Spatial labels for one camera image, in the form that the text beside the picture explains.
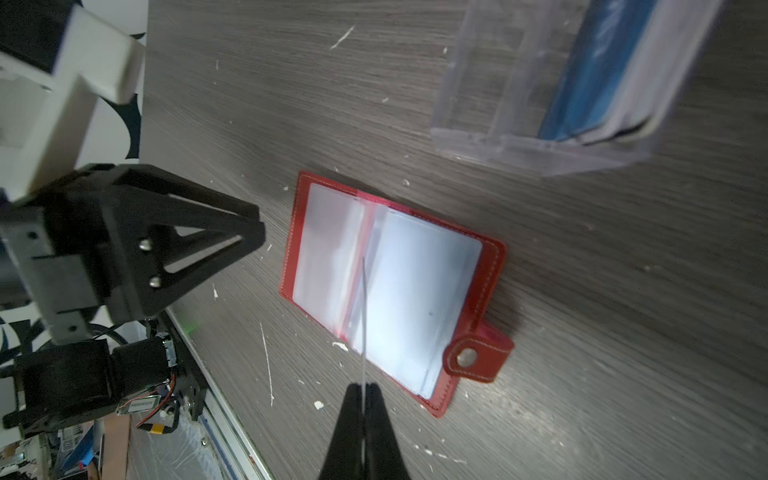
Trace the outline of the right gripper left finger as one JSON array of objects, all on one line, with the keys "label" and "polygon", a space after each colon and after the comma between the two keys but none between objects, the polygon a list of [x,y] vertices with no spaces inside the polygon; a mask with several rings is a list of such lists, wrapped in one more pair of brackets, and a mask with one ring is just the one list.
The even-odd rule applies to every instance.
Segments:
[{"label": "right gripper left finger", "polygon": [[350,384],[341,404],[319,479],[362,479],[363,446],[362,387]]}]

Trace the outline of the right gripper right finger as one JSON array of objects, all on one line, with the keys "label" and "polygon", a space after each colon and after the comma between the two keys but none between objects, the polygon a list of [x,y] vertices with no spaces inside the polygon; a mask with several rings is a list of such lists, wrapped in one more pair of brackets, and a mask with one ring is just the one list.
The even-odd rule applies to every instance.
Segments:
[{"label": "right gripper right finger", "polygon": [[364,395],[364,479],[410,479],[380,387],[369,383]]}]

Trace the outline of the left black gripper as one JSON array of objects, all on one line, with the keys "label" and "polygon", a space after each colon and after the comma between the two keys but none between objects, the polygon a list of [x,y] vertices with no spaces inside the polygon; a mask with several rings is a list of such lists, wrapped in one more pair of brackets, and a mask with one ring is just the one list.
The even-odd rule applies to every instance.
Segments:
[{"label": "left black gripper", "polygon": [[1,240],[20,293],[53,343],[158,315],[266,240],[259,208],[152,165],[81,170],[81,197],[1,202]]}]

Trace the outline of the red leather card holder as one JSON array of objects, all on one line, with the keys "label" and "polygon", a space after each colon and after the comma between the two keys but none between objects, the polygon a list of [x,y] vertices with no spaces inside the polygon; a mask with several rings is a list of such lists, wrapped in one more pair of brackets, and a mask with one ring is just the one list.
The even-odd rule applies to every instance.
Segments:
[{"label": "red leather card holder", "polygon": [[485,317],[506,263],[491,237],[307,171],[297,179],[280,294],[435,417],[461,379],[493,382],[514,344]]}]

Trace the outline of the black VIP credit card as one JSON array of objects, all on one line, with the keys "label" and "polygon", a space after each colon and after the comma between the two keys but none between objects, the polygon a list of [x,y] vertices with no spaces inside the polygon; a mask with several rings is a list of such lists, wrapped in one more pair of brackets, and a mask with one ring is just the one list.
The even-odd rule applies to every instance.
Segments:
[{"label": "black VIP credit card", "polygon": [[363,411],[366,407],[366,392],[367,392],[367,272],[366,272],[366,260],[365,257],[361,259],[361,284],[362,284],[362,299],[361,299],[361,408]]}]

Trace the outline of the clear acrylic card box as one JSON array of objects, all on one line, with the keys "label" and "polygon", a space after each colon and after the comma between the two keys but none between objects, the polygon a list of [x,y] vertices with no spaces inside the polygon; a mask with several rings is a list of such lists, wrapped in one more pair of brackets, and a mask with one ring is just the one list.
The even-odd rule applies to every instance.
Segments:
[{"label": "clear acrylic card box", "polygon": [[474,1],[431,121],[438,152],[546,176],[657,143],[719,1]]}]

